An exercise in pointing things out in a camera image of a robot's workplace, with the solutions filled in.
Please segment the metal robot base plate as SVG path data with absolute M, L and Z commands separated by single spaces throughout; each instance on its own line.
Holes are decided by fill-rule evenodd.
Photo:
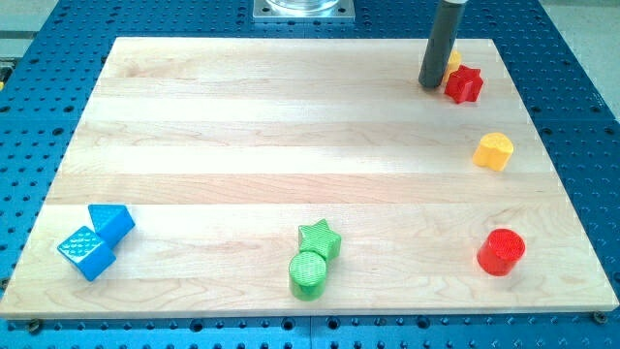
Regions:
M 356 18 L 354 0 L 254 0 L 255 21 L 343 20 Z

